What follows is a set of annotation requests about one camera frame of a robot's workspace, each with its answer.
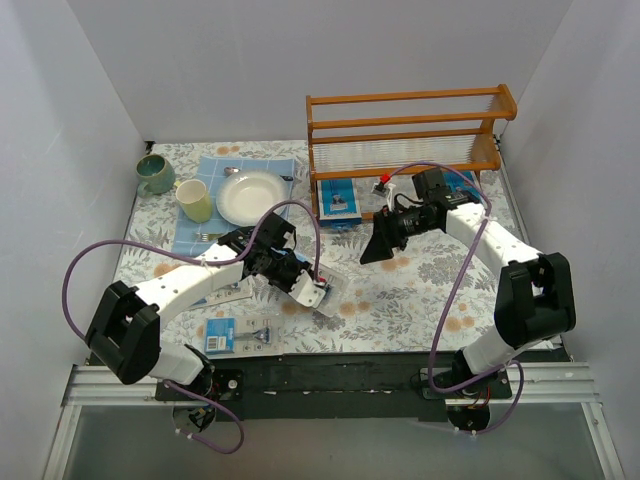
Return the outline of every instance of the floral tablecloth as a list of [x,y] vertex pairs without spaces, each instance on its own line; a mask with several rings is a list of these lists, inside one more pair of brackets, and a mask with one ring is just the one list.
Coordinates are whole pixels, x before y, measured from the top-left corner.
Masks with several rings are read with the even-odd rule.
[[[244,158],[295,158],[292,197],[310,203],[306,142],[239,142],[160,144],[153,153],[165,156],[179,180],[195,175],[201,155]],[[481,185],[494,204],[493,215],[509,231],[521,236],[504,193],[499,172],[482,172]],[[399,179],[398,192],[414,196],[408,177]],[[372,179],[357,181],[363,211],[379,207],[371,195]],[[173,193],[136,199],[127,238],[171,249],[178,207]],[[311,221],[300,208],[292,208],[289,221],[297,228],[297,249],[313,254]],[[441,233],[413,237],[404,252],[392,260],[360,265],[358,260],[371,234],[371,224],[347,233],[322,233],[321,261],[350,278],[338,313],[327,318],[296,304],[261,278],[253,298],[185,312],[162,333],[163,339],[202,348],[208,318],[278,313],[284,317],[285,352],[393,352],[428,350],[447,294],[466,247]],[[133,285],[167,272],[177,262],[126,247],[116,278]],[[496,279],[479,261],[471,264],[445,324],[439,350],[456,350],[476,339],[493,323]],[[551,348],[543,342],[538,348]]]

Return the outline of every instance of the plate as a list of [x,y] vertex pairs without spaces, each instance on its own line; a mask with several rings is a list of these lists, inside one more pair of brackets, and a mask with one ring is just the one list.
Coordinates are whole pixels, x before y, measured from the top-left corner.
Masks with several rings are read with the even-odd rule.
[[227,222],[249,227],[258,223],[269,208],[288,198],[289,188],[280,175],[268,170],[243,170],[223,182],[216,195],[216,206]]

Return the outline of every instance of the wooden rack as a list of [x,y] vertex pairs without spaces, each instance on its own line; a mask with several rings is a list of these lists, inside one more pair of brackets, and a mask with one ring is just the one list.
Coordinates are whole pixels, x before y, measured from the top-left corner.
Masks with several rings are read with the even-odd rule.
[[[472,102],[475,106],[481,105],[474,111],[449,110],[428,115],[314,121],[314,108],[321,106],[451,99],[447,102],[451,102],[451,107],[454,107],[453,103],[456,100],[464,102],[464,97],[485,98]],[[439,102],[438,108],[442,108],[442,100]],[[320,180],[379,177],[402,164],[421,160],[446,163],[463,171],[497,170],[500,168],[500,155],[493,142],[494,122],[513,120],[516,113],[516,102],[504,84],[460,90],[339,97],[307,96],[307,135],[314,212],[318,213],[316,190]],[[464,122],[465,128],[451,128],[451,123],[455,125],[458,122]],[[380,127],[416,124],[429,124],[431,129],[390,133],[361,132],[366,128],[379,131]],[[356,128],[359,130],[357,135],[320,135],[327,130]],[[412,167],[401,174],[411,175],[426,168],[428,167]],[[370,212],[363,212],[365,219],[371,218],[371,215]]]

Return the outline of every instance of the fork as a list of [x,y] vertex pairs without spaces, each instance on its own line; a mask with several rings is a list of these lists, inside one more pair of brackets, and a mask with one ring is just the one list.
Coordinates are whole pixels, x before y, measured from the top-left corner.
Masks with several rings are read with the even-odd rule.
[[216,238],[220,238],[224,233],[198,233],[193,232],[196,242],[213,242]]

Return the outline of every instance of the cup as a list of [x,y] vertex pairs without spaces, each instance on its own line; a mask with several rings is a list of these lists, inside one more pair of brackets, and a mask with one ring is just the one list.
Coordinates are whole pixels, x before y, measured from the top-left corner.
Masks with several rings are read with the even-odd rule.
[[184,213],[196,223],[204,223],[211,218],[213,202],[202,180],[192,178],[178,185],[176,200]]
[[136,165],[138,195],[143,198],[168,192],[176,181],[173,167],[161,155],[147,155]]

